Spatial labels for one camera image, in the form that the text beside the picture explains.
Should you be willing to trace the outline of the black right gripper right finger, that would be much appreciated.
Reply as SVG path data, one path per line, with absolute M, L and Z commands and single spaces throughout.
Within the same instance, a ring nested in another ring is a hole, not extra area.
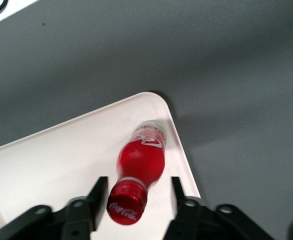
M 164 234 L 165 240 L 272 240 L 273 238 L 243 211 L 232 204 L 214 210 L 200 198 L 186 196 L 177 176 L 171 177 L 175 218 Z

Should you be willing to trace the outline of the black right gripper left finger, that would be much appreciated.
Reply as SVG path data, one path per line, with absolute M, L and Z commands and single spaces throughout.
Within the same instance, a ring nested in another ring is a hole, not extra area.
M 0 240 L 89 240 L 103 218 L 108 177 L 101 176 L 87 196 L 72 198 L 53 212 L 49 205 L 36 205 L 0 228 Z

